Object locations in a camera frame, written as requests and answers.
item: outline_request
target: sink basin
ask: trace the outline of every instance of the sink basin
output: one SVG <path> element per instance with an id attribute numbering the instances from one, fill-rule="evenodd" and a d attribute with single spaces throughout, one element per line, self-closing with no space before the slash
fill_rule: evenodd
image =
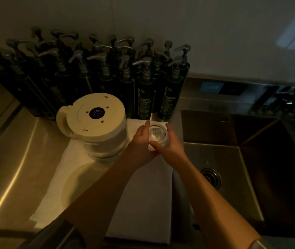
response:
<path id="1" fill-rule="evenodd" d="M 295 142 L 276 118 L 183 110 L 184 149 L 261 234 L 295 237 Z"/>

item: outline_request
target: person's left hand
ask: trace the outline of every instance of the person's left hand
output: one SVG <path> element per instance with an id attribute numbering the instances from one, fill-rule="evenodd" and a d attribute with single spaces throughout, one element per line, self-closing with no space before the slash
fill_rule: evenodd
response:
<path id="1" fill-rule="evenodd" d="M 149 151 L 149 127 L 150 121 L 147 120 L 145 125 L 141 125 L 137 129 L 133 140 L 129 142 L 123 155 L 119 158 L 127 166 L 138 169 L 152 161 L 159 154 L 156 150 Z"/>

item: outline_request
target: black circle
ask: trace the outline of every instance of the black circle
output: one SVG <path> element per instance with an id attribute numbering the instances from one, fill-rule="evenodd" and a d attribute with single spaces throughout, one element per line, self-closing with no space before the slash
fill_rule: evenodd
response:
<path id="1" fill-rule="evenodd" d="M 105 110 L 103 108 L 93 108 L 89 115 L 92 119 L 100 119 L 105 115 Z"/>

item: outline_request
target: drain strainer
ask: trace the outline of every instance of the drain strainer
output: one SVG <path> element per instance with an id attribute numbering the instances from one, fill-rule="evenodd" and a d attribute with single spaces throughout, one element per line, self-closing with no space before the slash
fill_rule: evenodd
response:
<path id="1" fill-rule="evenodd" d="M 220 188 L 221 178 L 217 171 L 210 168 L 204 168 L 201 170 L 201 173 L 215 189 L 218 190 Z"/>

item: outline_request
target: forearm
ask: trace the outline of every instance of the forearm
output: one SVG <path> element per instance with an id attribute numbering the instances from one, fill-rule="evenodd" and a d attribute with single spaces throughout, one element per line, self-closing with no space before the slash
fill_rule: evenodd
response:
<path id="1" fill-rule="evenodd" d="M 119 159 L 62 214 L 77 228 L 87 244 L 102 243 L 123 190 L 135 172 Z"/>
<path id="2" fill-rule="evenodd" d="M 249 248 L 260 238 L 187 158 L 178 159 L 173 167 L 183 181 L 209 248 Z"/>

